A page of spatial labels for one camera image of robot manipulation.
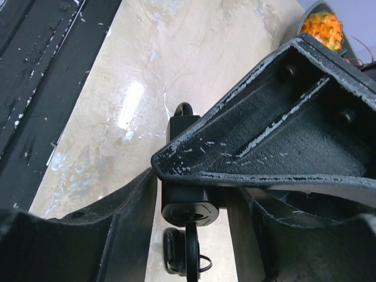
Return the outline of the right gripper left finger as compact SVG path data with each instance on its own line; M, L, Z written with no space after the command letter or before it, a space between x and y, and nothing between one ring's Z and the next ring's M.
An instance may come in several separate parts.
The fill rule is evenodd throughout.
M156 205L156 175L61 219L1 210L2 281L143 281Z

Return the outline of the black padlock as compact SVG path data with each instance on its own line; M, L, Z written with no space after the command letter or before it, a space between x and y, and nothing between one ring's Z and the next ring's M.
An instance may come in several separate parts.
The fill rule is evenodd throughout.
M200 116L193 113L189 103L180 103L169 119L166 142L171 142L199 119ZM162 216L168 223L177 227L184 227L190 221L197 226L208 226L219 216L218 199L213 189L202 184L194 184L183 176L184 172L189 171L184 164L183 153L191 152L191 149L179 152L176 159L167 164L172 176L162 180Z

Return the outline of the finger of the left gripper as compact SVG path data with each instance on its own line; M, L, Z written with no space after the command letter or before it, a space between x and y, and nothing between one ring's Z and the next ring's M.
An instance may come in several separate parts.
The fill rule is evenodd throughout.
M184 149L194 184L375 189L375 82L299 35L152 156L160 179Z

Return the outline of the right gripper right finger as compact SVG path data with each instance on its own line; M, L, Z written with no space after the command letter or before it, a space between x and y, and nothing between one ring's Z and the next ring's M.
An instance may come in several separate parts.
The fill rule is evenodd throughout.
M239 281L375 281L375 216L335 221L239 189L234 257Z

